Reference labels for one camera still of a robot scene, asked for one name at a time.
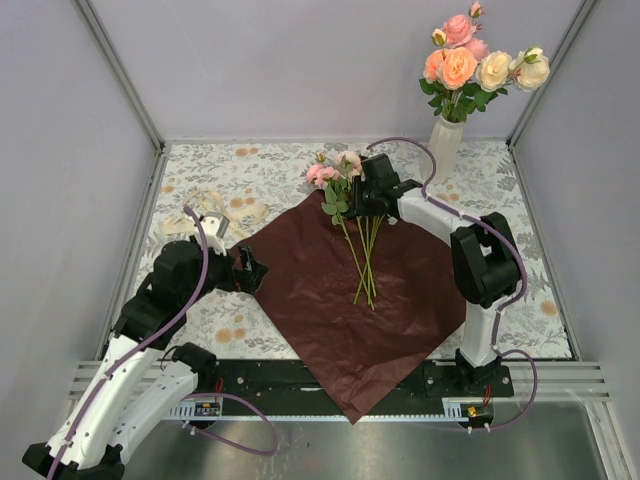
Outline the cream ribbon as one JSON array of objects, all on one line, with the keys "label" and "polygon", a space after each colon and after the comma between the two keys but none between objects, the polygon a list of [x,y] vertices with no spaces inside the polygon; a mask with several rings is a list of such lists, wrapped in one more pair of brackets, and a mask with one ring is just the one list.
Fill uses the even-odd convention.
[{"label": "cream ribbon", "polygon": [[269,207],[249,198],[234,198],[226,202],[215,190],[195,190],[183,200],[184,206],[198,207],[200,217],[224,217],[229,221],[227,231],[236,239],[251,235],[248,227],[259,226],[268,216]]}]

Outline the red wrapping paper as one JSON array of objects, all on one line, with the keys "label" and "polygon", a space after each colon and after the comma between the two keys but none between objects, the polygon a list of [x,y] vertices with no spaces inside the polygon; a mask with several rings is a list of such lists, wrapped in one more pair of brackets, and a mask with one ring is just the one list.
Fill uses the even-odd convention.
[{"label": "red wrapping paper", "polygon": [[463,323],[449,247],[400,221],[377,233],[377,295],[357,289],[357,226],[332,224],[314,192],[244,240],[268,267],[254,297],[351,423]]}]

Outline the cream rose stem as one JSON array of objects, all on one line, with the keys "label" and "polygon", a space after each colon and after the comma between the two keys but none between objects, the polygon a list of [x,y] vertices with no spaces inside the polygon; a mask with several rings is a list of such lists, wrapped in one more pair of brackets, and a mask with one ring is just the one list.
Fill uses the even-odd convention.
[{"label": "cream rose stem", "polygon": [[491,52],[476,69],[469,113],[485,112],[492,100],[508,94],[508,86],[534,92],[547,81],[549,73],[549,58],[540,47],[520,51],[516,57],[502,51]]}]

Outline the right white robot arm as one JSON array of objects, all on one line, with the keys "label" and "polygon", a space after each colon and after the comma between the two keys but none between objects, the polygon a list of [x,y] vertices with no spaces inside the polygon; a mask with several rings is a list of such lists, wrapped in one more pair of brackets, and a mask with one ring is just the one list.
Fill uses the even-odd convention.
[{"label": "right white robot arm", "polygon": [[353,184],[355,214],[414,224],[450,248],[455,285],[466,302],[451,378],[462,393],[480,394],[501,366],[497,333],[502,312],[520,298],[516,289],[526,288],[508,221],[497,212],[476,218],[431,195],[418,181],[402,181],[385,154],[363,159],[361,168]]}]

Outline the artificial flower bunch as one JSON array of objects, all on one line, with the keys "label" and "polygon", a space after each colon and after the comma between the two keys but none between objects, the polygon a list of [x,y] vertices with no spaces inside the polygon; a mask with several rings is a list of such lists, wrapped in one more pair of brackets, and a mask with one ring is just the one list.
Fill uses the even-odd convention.
[{"label": "artificial flower bunch", "polygon": [[374,311],[378,289],[372,254],[384,217],[356,213],[356,181],[363,179],[363,157],[350,150],[339,152],[333,161],[324,152],[314,157],[315,163],[307,170],[306,181],[323,191],[321,210],[330,217],[333,226],[341,229],[349,246],[359,276],[353,303],[364,296]]}]

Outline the orange peach rose stem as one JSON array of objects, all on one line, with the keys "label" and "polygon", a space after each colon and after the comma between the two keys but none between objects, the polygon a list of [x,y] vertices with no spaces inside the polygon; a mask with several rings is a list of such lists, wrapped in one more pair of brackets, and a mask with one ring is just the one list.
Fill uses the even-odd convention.
[{"label": "orange peach rose stem", "polygon": [[447,48],[447,34],[435,29],[431,35],[436,49],[427,57],[420,80],[435,116],[451,123],[465,123],[473,108],[473,94],[467,94],[478,61],[466,47]]}]

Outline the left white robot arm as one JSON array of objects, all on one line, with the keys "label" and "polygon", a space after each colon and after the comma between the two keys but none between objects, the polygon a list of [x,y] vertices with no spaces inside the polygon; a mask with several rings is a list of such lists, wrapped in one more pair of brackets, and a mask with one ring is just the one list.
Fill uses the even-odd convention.
[{"label": "left white robot arm", "polygon": [[172,407],[216,386],[215,356],[186,343],[151,386],[134,393],[184,326],[187,311],[214,289],[255,293],[268,270],[247,246],[235,258],[203,249],[194,238],[165,245],[122,307],[104,359],[79,404],[48,441],[27,448],[23,464],[47,479],[122,478],[137,448]]}]

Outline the pink rose stem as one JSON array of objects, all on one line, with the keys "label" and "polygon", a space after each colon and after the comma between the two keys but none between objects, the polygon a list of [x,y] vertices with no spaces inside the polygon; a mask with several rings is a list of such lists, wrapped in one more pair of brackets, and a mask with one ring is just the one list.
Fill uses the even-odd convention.
[{"label": "pink rose stem", "polygon": [[479,39],[476,34],[482,29],[482,24],[478,20],[484,15],[482,5],[474,1],[469,7],[467,14],[454,15],[446,20],[442,30],[447,34],[447,48],[464,46],[470,50],[478,65],[482,59],[489,54],[488,44]]}]

